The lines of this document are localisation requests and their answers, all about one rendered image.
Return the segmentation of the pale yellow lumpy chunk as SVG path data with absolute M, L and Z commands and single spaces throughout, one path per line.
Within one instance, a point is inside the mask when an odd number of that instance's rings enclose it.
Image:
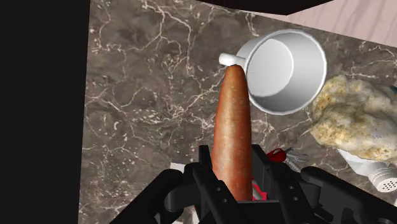
M 397 166 L 397 92 L 344 75 L 330 78 L 312 102 L 310 133 L 322 145 Z

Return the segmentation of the white shaker bottle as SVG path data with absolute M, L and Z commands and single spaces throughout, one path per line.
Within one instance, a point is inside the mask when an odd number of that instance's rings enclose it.
M 351 169 L 356 174 L 366 176 L 377 191 L 389 193 L 397 190 L 397 172 L 393 171 L 387 162 L 360 158 L 341 149 L 337 151 Z

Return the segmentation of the red handled pliers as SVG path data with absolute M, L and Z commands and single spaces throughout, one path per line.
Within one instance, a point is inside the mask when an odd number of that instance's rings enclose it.
M 266 153 L 266 158 L 273 162 L 284 162 L 287 164 L 293 171 L 300 172 L 301 167 L 299 167 L 296 163 L 307 163 L 308 162 L 307 154 L 296 154 L 293 148 L 276 148 L 272 151 Z M 253 197 L 252 201 L 256 200 L 267 200 L 268 191 L 262 190 L 260 188 L 260 182 L 258 178 L 255 176 L 252 177 L 252 188 L 253 188 Z

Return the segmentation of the brown sausage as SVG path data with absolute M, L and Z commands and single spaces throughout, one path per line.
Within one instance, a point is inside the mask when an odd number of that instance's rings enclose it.
M 237 201 L 253 198 L 251 111 L 244 70 L 229 66 L 219 91 L 212 170 Z

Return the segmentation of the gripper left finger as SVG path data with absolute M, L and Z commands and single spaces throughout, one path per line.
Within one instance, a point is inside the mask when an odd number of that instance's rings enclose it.
M 172 224 L 184 208 L 196 206 L 198 224 L 249 224 L 225 183 L 212 171 L 209 148 L 199 161 L 162 171 L 110 224 Z

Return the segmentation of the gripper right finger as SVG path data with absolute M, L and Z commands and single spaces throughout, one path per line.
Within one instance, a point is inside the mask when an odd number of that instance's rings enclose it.
M 397 224 L 397 207 L 318 167 L 293 171 L 252 145 L 252 172 L 285 224 Z

